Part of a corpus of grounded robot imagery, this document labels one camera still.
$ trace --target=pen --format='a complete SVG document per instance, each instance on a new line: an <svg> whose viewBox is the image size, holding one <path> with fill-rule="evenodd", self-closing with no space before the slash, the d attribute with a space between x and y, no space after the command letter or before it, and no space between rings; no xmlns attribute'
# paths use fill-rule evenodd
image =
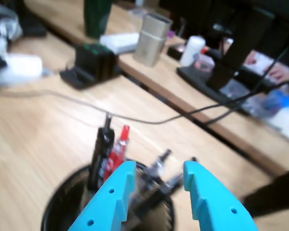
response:
<svg viewBox="0 0 289 231"><path fill-rule="evenodd" d="M125 125L122 129L121 137L115 143L107 161L104 182L125 161L126 148L129 142L129 132L130 127Z"/></svg>

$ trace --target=white bottle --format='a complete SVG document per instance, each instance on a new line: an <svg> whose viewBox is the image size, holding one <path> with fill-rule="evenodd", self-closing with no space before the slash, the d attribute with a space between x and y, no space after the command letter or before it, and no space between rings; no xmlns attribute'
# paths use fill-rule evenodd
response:
<svg viewBox="0 0 289 231"><path fill-rule="evenodd" d="M185 51L181 57L181 66L189 66L193 63L196 55L201 53L201 50L206 45L206 41L200 36L191 36L187 42Z"/></svg>

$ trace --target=wooden table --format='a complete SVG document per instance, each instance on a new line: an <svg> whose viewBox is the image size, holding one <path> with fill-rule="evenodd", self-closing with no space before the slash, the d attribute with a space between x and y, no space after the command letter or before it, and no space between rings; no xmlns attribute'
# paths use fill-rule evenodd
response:
<svg viewBox="0 0 289 231"><path fill-rule="evenodd" d="M27 0L30 8L45 23L66 39L74 43L92 42L83 33L82 0ZM130 14L113 5L106 34L136 31ZM169 39L167 44L182 42L180 38ZM216 102L206 97L176 73L178 63L161 54L160 61L154 68L148 68L133 60L131 54L121 55L120 66L140 82L146 84L183 111L192 111ZM205 122L213 119L228 109L220 107L193 115ZM274 175L289 170L289 141L282 138L266 125L238 113L210 126L215 132L229 140Z"/></svg>
<svg viewBox="0 0 289 231"><path fill-rule="evenodd" d="M11 45L9 52L38 55L43 61L43 67L54 72L65 69L66 63L75 58L71 46L52 33L47 33L44 38L20 38Z"/></svg>
<svg viewBox="0 0 289 231"><path fill-rule="evenodd" d="M124 77L83 92L71 89L59 77L9 91L44 89L145 120L177 115ZM43 210L54 189L68 174L90 161L96 132L104 118L104 113L51 96L0 98L0 231L39 230ZM124 124L131 126L128 157L148 165L165 149L173 150L165 177L180 171L184 160L196 156L239 197L270 180L185 118L159 126L114 118L111 126L118 134ZM173 199L178 230L195 230L197 222L192 220L189 195L181 190ZM257 224L261 230L289 230L289 211L262 218Z"/></svg>
<svg viewBox="0 0 289 231"><path fill-rule="evenodd" d="M179 63L166 54L161 54L153 68L136 62L131 54L121 55L119 64L131 76L186 112L216 104L179 77L176 74ZM219 107L193 117L205 122L227 110ZM273 174L280 175L289 170L289 141L260 121L232 113L209 127Z"/></svg>

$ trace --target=cable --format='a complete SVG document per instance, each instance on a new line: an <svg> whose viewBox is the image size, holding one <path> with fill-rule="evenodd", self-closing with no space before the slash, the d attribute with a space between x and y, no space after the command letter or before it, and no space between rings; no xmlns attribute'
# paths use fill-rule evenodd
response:
<svg viewBox="0 0 289 231"><path fill-rule="evenodd" d="M272 87L269 88L269 90L280 88L281 86L283 86L285 84L289 84L289 80L285 81L285 82L282 82L282 83L279 83L279 84L277 84L275 86L272 86ZM135 119L135 118L131 118L131 117L128 117L128 116L111 113L111 112L109 112L109 111L107 111L107 110L105 110L103 108L97 107L97 106L95 106L93 104L90 104L90 103L87 103L85 101L81 101L81 100L72 98L70 96L58 93L58 92L53 91L53 90L41 90L41 91L34 91L33 90L33 91L23 91L23 92L0 92L0 97L1 98L22 99L22 98L35 98L35 97L42 97L42 96L50 95L50 96L58 97L58 98L61 98L61 99L64 99L64 100L67 100L67 101L70 101L70 102L73 102L73 103L76 103L76 104L79 104L79 105L83 105L83 106L86 106L86 107L93 108L93 109L98 110L100 112L109 113L113 117L122 118L122 119L130 120L130 121L134 121L134 122L138 122L138 123L143 123L143 124L160 125L160 124L165 124L165 123L168 123L170 121L176 120L176 119L181 118L181 117L190 116L192 114L195 114L195 113L198 113L198 112L201 112L201 111L204 111L204 110L208 110L208 109L211 109L211 108L225 106L225 105L228 105L228 104L231 104L231 103L235 103L237 101L244 100L244 99L247 99L247 98L249 98L251 96L254 96L254 95L258 94L258 93L260 93L260 91L256 91L254 93L250 92L249 94L241 96L241 97L239 97L237 99L234 99L234 100L229 100L229 101L224 102L224 103L217 103L217 104L214 104L214 105L211 105L211 106L203 107L203 108L200 108L200 109L197 109L197 110L193 110L191 112L186 112L186 113L183 113L181 115L177 115L177 116L171 117L169 119L161 120L161 121L146 121L146 120Z"/></svg>
<svg viewBox="0 0 289 231"><path fill-rule="evenodd" d="M289 47L286 47L283 52L281 52L281 54L272 62L272 64L267 68L267 70L264 72L264 74L260 77L260 80L259 82L257 83L257 85L254 87L254 89L251 90L252 93L256 92L257 89L261 86L263 80L265 79L266 75L272 70L272 68L274 67L274 65L279 62L279 60L285 55L285 53L288 51ZM234 108L230 109L228 112L216 117L215 119L212 119L212 120L209 120L207 122L204 122L204 125L208 126L208 125L211 125L211 124L214 124L216 123L217 121L221 120L221 119L224 119L226 116L228 116L229 114L237 111L238 109L241 108L241 106L243 105L243 103L246 101L245 100L240 100L240 101L237 101L238 104L237 106L235 106Z"/></svg>

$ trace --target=black mesh pen cup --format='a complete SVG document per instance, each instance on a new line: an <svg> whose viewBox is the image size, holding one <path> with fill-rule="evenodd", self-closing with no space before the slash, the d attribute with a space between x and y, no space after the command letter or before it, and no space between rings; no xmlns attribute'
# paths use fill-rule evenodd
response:
<svg viewBox="0 0 289 231"><path fill-rule="evenodd" d="M137 163L137 177L145 168ZM79 213L84 185L87 182L89 166L85 166L69 176L55 191L46 206L41 231L67 231ZM133 231L173 231L174 207L170 197L154 208Z"/></svg>

